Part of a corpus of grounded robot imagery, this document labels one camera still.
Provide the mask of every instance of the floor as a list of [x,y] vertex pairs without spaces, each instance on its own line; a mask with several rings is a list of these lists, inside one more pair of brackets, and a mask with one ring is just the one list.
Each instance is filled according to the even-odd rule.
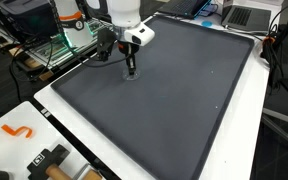
[[[146,3],[142,7],[141,12],[143,15],[149,15],[153,12],[152,9],[159,5]],[[282,22],[287,22],[288,12],[282,14],[281,19]],[[283,53],[280,55],[283,56],[285,62],[288,62],[288,38],[283,44]],[[9,55],[0,53],[0,117],[19,104],[14,82],[8,72],[10,62],[11,57]],[[33,95],[48,83],[41,81],[34,83],[21,82],[22,99],[32,101]],[[288,132],[288,123],[274,122],[277,122],[277,124]],[[261,124],[259,130],[251,179],[288,180],[288,144],[263,124]]]

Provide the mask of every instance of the electronic equipment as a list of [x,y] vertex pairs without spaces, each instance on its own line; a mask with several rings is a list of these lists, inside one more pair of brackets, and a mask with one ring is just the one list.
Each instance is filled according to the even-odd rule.
[[0,8],[14,28],[27,36],[58,33],[48,0],[2,0]]
[[268,32],[271,11],[233,5],[233,0],[224,0],[222,25],[243,31]]
[[194,19],[210,0],[170,0],[158,9],[158,12]]

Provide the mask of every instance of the orange s-shaped object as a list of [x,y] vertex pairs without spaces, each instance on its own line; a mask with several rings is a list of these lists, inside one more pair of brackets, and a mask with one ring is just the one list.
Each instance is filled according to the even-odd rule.
[[73,14],[71,16],[60,16],[59,18],[61,21],[65,21],[65,20],[79,19],[80,17],[82,17],[82,12],[77,11],[75,14]]
[[28,130],[27,134],[26,134],[26,138],[29,138],[32,135],[32,129],[26,126],[21,126],[20,128],[16,129],[15,131],[10,128],[8,125],[4,124],[1,127],[4,131],[6,131],[8,134],[12,135],[12,136],[16,136],[17,134],[19,134],[21,131],[25,131]]

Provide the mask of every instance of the laptop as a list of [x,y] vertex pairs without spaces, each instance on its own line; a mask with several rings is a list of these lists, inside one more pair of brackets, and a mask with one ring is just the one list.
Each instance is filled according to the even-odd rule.
[[267,33],[271,11],[234,5],[233,0],[224,0],[222,25],[243,31]]
[[157,11],[173,16],[194,19],[211,0],[170,0]]

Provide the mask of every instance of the metal frame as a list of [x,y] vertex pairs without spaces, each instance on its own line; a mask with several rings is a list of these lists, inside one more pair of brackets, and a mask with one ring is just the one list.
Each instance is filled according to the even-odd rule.
[[[261,121],[270,129],[272,129],[274,132],[276,132],[278,135],[280,135],[284,140],[286,140],[288,142],[288,133],[286,133],[280,126],[278,126],[277,124],[275,124],[267,115],[271,116],[270,114],[267,114],[266,112],[264,112],[263,110],[263,114],[262,114],[262,119]],[[280,114],[275,112],[276,114],[273,115],[273,117],[278,118],[280,120],[283,120],[286,118],[288,118],[288,116]]]
[[[93,24],[98,24],[99,27],[97,29],[92,29],[93,32],[93,40],[90,44],[79,47],[76,49],[78,53],[81,54],[87,54],[90,51],[96,49],[96,43],[97,43],[97,32],[105,27],[108,27],[112,29],[112,24],[106,23],[106,22],[100,22],[98,19],[93,18],[92,20],[87,22],[90,26]],[[45,52],[49,49],[50,43],[43,44],[37,48],[33,48],[28,50],[26,53],[34,58],[36,61],[39,63],[43,64],[44,66],[47,64],[49,54],[45,54]],[[63,47],[61,51],[58,53],[53,54],[53,57],[51,59],[51,62],[48,65],[48,69],[53,71],[53,70],[58,70],[58,69],[63,69],[65,68],[69,63],[69,61],[74,60],[74,56],[71,52],[66,47]]]
[[270,109],[266,109],[266,108],[263,108],[263,113],[264,114],[267,114],[269,116],[272,116],[272,117],[275,117],[277,119],[280,119],[282,121],[285,121],[285,122],[288,122],[288,116],[284,115],[284,114],[281,114],[279,112],[276,112],[276,111],[273,111],[273,110],[270,110]]

